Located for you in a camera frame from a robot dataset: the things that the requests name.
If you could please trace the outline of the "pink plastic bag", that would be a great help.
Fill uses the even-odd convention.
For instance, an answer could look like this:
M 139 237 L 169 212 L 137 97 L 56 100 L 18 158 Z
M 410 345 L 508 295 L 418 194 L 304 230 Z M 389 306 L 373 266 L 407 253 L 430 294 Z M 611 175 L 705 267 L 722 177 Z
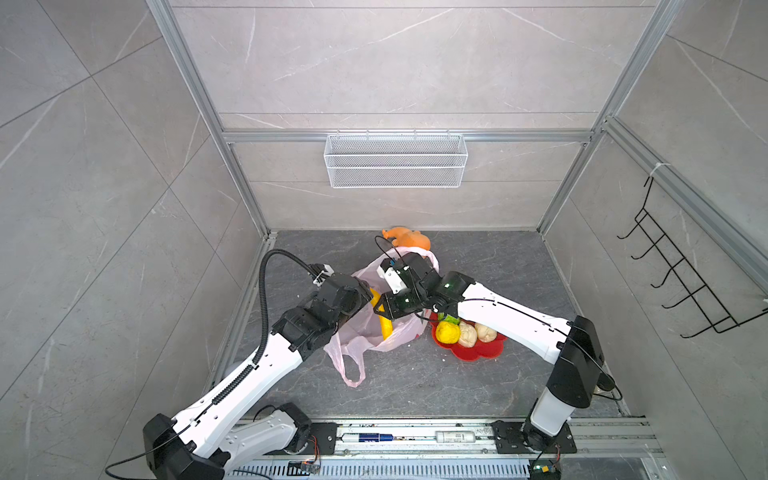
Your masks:
M 419 247 L 397 247 L 397 251 L 405 256 L 406 253 L 418 253 L 429 260 L 431 265 L 440 272 L 437 257 L 429 250 Z M 382 254 L 366 267 L 353 273 L 353 276 L 369 284 L 377 293 L 390 291 L 387 282 L 380 278 L 377 270 L 384 261 L 389 263 L 386 255 Z M 414 314 L 393 321 L 393 333 L 384 339 L 381 332 L 379 317 L 373 312 L 372 304 L 364 306 L 357 314 L 341 326 L 331 337 L 323 350 L 330 357 L 335 369 L 343 382 L 351 388 L 358 387 L 366 378 L 364 353 L 366 351 L 389 352 L 399 346 L 415 340 L 424 333 L 427 326 L 425 320 Z M 358 379 L 351 379 L 346 371 L 345 360 L 351 360 L 357 366 Z

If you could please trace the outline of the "yellow fake banana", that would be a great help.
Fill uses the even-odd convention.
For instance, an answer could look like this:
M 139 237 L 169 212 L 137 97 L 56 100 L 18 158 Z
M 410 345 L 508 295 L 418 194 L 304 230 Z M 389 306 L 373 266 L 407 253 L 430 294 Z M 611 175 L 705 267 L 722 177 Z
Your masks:
M 371 288 L 370 291 L 372 294 L 372 299 L 371 299 L 372 310 L 379 320 L 382 339 L 386 340 L 392 335 L 394 327 L 393 327 L 392 321 L 382 315 L 384 310 L 383 310 L 383 307 L 379 305 L 381 294 L 373 288 Z

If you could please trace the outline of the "beige fake bun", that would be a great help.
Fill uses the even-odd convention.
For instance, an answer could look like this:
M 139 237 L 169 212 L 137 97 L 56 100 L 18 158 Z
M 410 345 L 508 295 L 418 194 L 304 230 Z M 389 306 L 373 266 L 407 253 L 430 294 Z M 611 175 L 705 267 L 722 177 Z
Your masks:
M 476 323 L 474 325 L 477 340 L 482 343 L 490 343 L 496 340 L 498 332 L 490 327 Z
M 461 321 L 459 323 L 459 330 L 458 344 L 464 348 L 473 348 L 478 339 L 475 327 L 472 324 Z

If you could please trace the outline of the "red flower-shaped plate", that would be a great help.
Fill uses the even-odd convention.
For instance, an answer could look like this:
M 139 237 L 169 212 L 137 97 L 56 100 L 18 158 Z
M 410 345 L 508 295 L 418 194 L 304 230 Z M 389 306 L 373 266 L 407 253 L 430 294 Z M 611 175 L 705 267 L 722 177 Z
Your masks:
M 507 338 L 501 334 L 498 334 L 497 337 L 490 342 L 477 341 L 475 345 L 471 348 L 464 347 L 459 343 L 455 343 L 455 344 L 441 343 L 437 338 L 438 317 L 439 315 L 436 313 L 431 313 L 429 316 L 430 323 L 432 324 L 431 326 L 432 340 L 437 346 L 451 351 L 452 354 L 459 360 L 462 360 L 465 362 L 474 362 L 480 359 L 495 359 L 495 358 L 498 358 L 503 353 L 504 343 L 506 342 Z

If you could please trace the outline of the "green fake fruit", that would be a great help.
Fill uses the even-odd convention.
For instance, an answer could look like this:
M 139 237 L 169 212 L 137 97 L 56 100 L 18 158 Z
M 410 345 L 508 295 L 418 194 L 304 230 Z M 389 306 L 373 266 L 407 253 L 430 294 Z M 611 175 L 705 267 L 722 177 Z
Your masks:
M 461 323 L 461 320 L 458 317 L 454 317 L 452 315 L 446 314 L 446 313 L 439 313 L 438 314 L 438 321 L 439 322 L 446 322 L 454 325 L 459 325 Z

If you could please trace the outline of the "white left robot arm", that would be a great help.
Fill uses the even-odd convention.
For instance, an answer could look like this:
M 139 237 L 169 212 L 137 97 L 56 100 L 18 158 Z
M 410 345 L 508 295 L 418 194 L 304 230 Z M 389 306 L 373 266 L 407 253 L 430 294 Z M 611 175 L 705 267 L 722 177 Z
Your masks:
M 158 479 L 221 479 L 266 453 L 302 452 L 311 420 L 285 403 L 248 425 L 239 420 L 281 378 L 370 304 L 367 282 L 333 273 L 273 325 L 258 348 L 200 400 L 173 417 L 158 414 L 143 428 L 146 461 Z

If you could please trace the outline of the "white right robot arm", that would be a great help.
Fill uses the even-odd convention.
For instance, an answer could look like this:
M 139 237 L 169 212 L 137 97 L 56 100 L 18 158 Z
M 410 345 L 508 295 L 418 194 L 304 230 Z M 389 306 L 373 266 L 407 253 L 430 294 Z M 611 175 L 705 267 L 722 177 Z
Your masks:
M 585 317 L 566 320 L 535 311 L 468 275 L 440 274 L 417 253 L 383 260 L 377 274 L 388 289 L 375 304 L 375 313 L 390 320 L 424 310 L 447 314 L 489 327 L 552 365 L 546 386 L 521 427 L 524 444 L 534 451 L 553 448 L 573 412 L 588 408 L 597 389 L 618 389 L 605 369 L 596 328 Z

